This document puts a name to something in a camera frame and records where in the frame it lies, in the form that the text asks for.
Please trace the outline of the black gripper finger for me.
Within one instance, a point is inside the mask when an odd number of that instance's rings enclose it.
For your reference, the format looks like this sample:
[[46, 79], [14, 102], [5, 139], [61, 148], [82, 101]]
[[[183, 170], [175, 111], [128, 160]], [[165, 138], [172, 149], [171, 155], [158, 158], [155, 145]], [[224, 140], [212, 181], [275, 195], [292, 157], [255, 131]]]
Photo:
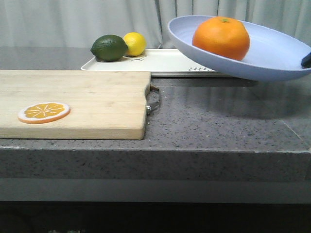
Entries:
[[311, 52], [301, 60], [302, 68], [311, 68]]

